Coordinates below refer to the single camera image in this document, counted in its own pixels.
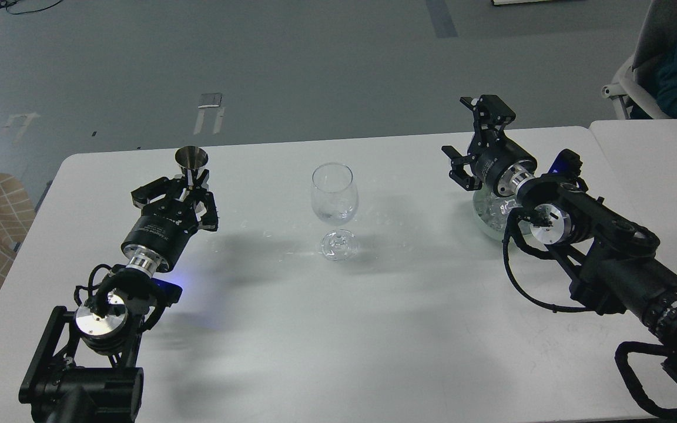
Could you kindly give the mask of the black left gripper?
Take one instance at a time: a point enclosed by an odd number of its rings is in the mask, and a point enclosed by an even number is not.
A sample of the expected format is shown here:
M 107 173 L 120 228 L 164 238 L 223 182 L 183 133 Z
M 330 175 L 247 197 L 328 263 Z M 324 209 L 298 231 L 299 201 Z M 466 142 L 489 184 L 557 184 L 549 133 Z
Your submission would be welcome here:
M 140 208 L 140 217 L 121 244 L 121 250 L 131 258 L 140 249 L 159 257 L 156 271 L 174 270 L 188 241 L 198 229 L 216 232 L 219 217 L 215 196 L 209 190 L 209 171 L 202 170 L 192 185 L 193 204 L 180 201 L 186 189 L 182 179 L 160 177 L 131 192 L 132 203 Z M 198 208 L 204 210 L 198 220 Z

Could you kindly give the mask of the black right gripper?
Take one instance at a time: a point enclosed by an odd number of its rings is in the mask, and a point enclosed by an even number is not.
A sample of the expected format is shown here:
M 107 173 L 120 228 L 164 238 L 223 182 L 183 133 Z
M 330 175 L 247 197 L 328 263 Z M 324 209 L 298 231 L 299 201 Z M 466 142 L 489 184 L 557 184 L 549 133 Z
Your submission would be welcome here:
M 516 194 L 518 185 L 537 170 L 537 160 L 505 135 L 516 113 L 497 95 L 460 97 L 472 112 L 474 134 L 467 155 L 453 146 L 441 151 L 449 158 L 449 177 L 466 191 L 481 190 L 483 183 L 494 194 Z M 473 174 L 465 167 L 470 165 Z

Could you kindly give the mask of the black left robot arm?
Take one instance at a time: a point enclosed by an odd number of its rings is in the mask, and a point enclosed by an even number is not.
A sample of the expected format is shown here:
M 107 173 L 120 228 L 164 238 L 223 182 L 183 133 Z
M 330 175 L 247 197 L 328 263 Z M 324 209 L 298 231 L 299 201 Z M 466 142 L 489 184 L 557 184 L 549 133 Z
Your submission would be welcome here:
M 159 279 L 190 238 L 219 227 L 209 171 L 182 165 L 132 191 L 140 217 L 124 239 L 126 263 L 101 263 L 73 290 L 77 308 L 56 306 L 18 392 L 35 422 L 134 422 L 142 406 L 142 335 L 182 287 Z

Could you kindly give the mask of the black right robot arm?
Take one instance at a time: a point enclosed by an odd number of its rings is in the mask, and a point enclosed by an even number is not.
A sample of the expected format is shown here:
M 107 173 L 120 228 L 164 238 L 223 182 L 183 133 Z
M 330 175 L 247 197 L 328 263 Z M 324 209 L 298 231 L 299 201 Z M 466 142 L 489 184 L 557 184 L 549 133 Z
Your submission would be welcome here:
M 452 146 L 441 150 L 451 163 L 449 177 L 467 191 L 489 190 L 516 202 L 506 217 L 502 256 L 506 274 L 520 295 L 553 313 L 597 315 L 631 311 L 658 339 L 657 344 L 623 342 L 615 364 L 632 399 L 648 414 L 677 421 L 677 408 L 658 406 L 629 364 L 629 355 L 663 358 L 662 367 L 677 383 L 677 274 L 658 262 L 659 237 L 588 194 L 580 155 L 569 149 L 537 176 L 537 159 L 505 134 L 515 112 L 497 95 L 463 96 L 472 112 L 474 134 L 465 155 Z M 557 262 L 570 278 L 577 306 L 546 303 L 527 294 L 510 267 L 510 244 L 530 256 Z

